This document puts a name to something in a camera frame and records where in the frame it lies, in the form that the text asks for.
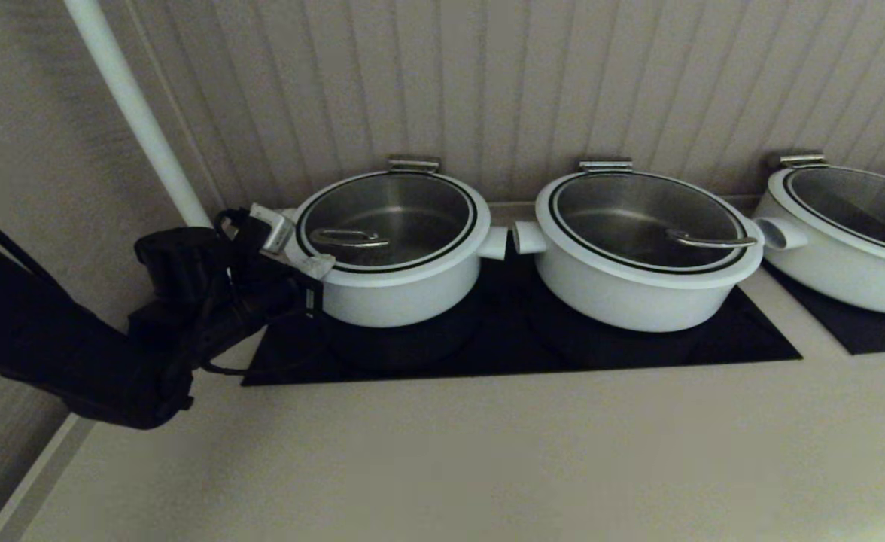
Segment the glass lid with white rim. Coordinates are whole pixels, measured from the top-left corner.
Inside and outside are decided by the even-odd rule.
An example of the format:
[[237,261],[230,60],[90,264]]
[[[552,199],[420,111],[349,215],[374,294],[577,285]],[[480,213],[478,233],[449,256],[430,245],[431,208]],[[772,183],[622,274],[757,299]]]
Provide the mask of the glass lid with white rim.
[[655,287],[702,289],[748,278],[763,258],[759,227],[717,195],[645,172],[578,172],[536,199],[543,235],[591,268]]
[[290,249],[332,256],[352,278],[443,264],[478,246],[493,220],[486,202],[452,176],[388,169],[352,176],[296,209]]

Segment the white round pole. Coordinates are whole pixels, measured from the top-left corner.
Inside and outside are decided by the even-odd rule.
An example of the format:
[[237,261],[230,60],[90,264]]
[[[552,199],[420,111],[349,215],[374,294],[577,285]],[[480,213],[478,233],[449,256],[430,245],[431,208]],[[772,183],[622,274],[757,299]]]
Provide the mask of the white round pole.
[[211,219],[154,116],[98,0],[62,3],[181,219],[188,227],[211,227]]

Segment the white cooking pot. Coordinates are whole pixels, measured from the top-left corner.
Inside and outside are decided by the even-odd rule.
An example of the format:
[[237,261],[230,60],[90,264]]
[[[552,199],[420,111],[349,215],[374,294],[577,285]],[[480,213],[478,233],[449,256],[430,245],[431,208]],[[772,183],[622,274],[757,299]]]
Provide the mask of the white cooking pot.
[[332,269],[322,278],[322,309],[336,320],[368,328],[432,319],[469,294],[482,260],[504,260],[508,235],[505,227],[489,227],[442,260],[400,272],[366,275]]
[[534,256],[543,284],[564,304],[596,321],[647,333],[703,324],[739,282],[758,270],[763,258],[763,247],[756,244],[725,269],[674,275],[574,256],[558,236],[533,221],[515,221],[512,233],[519,254]]
[[790,216],[758,216],[765,258],[783,274],[832,299],[885,313],[885,248],[817,229]]

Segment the right white pot with lid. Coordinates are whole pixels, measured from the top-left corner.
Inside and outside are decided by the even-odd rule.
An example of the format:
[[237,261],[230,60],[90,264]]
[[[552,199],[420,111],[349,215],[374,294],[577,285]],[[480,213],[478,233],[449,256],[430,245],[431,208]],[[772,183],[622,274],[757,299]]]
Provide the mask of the right white pot with lid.
[[885,175],[846,167],[780,169],[770,175],[767,195],[804,225],[885,260]]

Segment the black glass cooktop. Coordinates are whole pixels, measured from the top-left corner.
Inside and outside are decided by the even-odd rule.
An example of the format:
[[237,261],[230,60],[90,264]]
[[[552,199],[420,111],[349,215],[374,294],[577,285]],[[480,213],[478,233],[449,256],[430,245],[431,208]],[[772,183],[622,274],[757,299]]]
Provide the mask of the black glass cooktop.
[[885,352],[885,313],[832,299],[800,284],[769,262],[765,269],[852,355]]
[[323,317],[271,326],[244,387],[794,361],[801,354],[741,289],[707,322],[646,333],[559,300],[530,256],[483,263],[470,293],[421,323],[367,328]]

